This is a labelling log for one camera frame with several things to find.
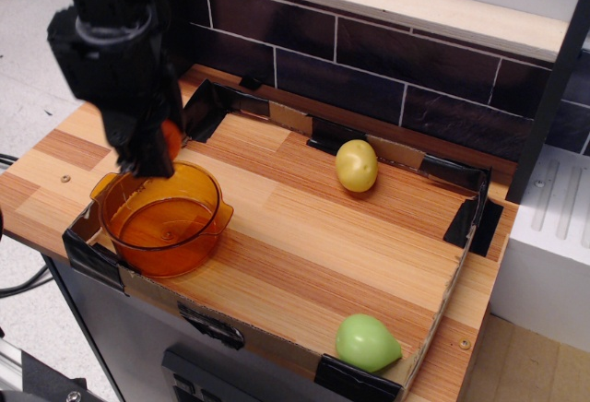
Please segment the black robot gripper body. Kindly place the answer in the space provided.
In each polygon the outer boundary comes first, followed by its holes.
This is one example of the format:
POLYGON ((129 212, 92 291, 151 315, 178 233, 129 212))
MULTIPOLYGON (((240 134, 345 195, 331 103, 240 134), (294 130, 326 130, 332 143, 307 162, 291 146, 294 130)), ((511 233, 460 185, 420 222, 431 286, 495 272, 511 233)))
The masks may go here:
POLYGON ((112 144, 178 133, 178 83, 164 47, 166 0, 72 0, 47 29, 76 98, 96 106, 112 144))

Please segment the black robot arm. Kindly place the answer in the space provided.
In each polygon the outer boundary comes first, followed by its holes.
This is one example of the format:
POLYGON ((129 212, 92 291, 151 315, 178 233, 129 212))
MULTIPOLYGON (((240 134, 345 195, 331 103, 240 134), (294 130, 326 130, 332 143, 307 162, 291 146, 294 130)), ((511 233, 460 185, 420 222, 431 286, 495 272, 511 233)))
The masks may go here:
POLYGON ((165 0, 73 0, 47 40, 74 94, 98 108, 123 172, 173 175, 171 149, 184 133, 183 105, 162 38, 165 0))

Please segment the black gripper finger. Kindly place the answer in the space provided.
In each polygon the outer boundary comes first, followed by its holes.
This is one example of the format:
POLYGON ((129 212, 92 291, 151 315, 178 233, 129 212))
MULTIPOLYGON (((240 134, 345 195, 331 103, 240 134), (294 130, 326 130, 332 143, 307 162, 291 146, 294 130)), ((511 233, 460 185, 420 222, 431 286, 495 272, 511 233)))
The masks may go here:
POLYGON ((133 102, 136 125, 133 133, 136 177, 171 177, 174 174, 164 125, 171 124, 183 137, 183 105, 180 97, 140 97, 133 102))
POLYGON ((108 142, 116 150, 120 173, 138 174, 139 162, 132 137, 121 129, 108 133, 108 142))

